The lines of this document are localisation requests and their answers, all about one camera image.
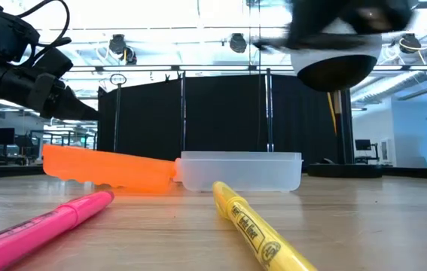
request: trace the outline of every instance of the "ceiling beam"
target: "ceiling beam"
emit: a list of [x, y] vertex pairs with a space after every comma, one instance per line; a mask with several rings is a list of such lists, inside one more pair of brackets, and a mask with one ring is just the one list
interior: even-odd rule
[[416, 98], [416, 97], [422, 96], [424, 94], [427, 94], [427, 88], [424, 90], [416, 91], [415, 93], [408, 94], [406, 96], [399, 97], [397, 100], [398, 101], [407, 101], [408, 99]]

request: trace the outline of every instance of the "table surface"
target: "table surface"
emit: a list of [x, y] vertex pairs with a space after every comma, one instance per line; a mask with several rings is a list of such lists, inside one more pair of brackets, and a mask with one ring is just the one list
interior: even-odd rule
[[[104, 187], [0, 178], [0, 230]], [[14, 270], [261, 270], [211, 193], [117, 191], [103, 212]], [[294, 193], [241, 193], [320, 270], [427, 270], [427, 180], [304, 176]]]

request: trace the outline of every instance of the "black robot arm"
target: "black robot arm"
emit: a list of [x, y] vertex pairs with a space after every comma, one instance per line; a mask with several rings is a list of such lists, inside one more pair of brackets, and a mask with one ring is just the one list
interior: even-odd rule
[[[412, 17], [411, 0], [297, 0], [287, 38], [260, 39], [254, 45], [291, 50], [348, 50], [365, 44], [362, 35], [403, 30]], [[336, 19], [348, 23], [355, 34], [322, 31]]]
[[[0, 8], [0, 99], [31, 108], [45, 118], [97, 120], [98, 112], [79, 101], [59, 80], [73, 65], [56, 46], [71, 40], [60, 37], [35, 55], [35, 47], [41, 45], [38, 40], [31, 25]], [[29, 60], [10, 64], [21, 60], [28, 45], [32, 48]]]

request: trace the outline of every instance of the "spotlight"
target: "spotlight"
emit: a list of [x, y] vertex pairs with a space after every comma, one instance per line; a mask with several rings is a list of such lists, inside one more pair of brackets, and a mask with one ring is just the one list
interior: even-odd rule
[[399, 41], [399, 49], [402, 53], [417, 53], [421, 48], [420, 41], [416, 38], [414, 33], [403, 34]]
[[124, 60], [126, 65], [136, 65], [138, 58], [134, 49], [126, 45], [123, 34], [113, 35], [109, 41], [109, 50], [114, 53], [119, 60]]
[[234, 33], [231, 35], [230, 48], [235, 53], [245, 53], [246, 41], [241, 33]]

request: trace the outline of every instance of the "metal pole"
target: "metal pole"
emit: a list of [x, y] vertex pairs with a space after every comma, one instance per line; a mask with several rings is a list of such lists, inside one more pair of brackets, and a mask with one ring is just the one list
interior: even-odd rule
[[181, 151], [186, 151], [186, 72], [181, 77]]
[[94, 133], [94, 140], [93, 140], [93, 150], [96, 150], [96, 138], [98, 137], [98, 132]]
[[335, 112], [335, 122], [337, 123], [337, 163], [340, 165], [346, 164], [346, 153], [345, 153], [345, 142], [344, 142], [344, 130], [343, 130], [343, 121], [342, 121], [342, 92], [336, 90], [332, 93], [333, 103], [334, 103], [334, 112]]
[[116, 90], [116, 115], [114, 116], [114, 152], [117, 152], [117, 143], [119, 141], [120, 129], [120, 107], [121, 107], [121, 84], [118, 84]]
[[352, 131], [352, 107], [350, 102], [350, 90], [340, 92], [340, 107], [342, 115], [340, 118], [340, 127], [343, 137], [343, 153], [345, 164], [354, 163], [354, 135]]
[[268, 146], [267, 152], [273, 152], [273, 103], [272, 103], [272, 73], [267, 69], [267, 131]]
[[118, 152], [118, 144], [119, 144], [119, 138], [120, 138], [120, 106], [121, 106], [121, 88], [123, 84], [127, 82], [127, 79], [122, 74], [113, 74], [109, 81], [111, 84], [117, 86], [116, 90], [116, 115], [114, 116], [114, 145], [113, 145], [113, 151]]

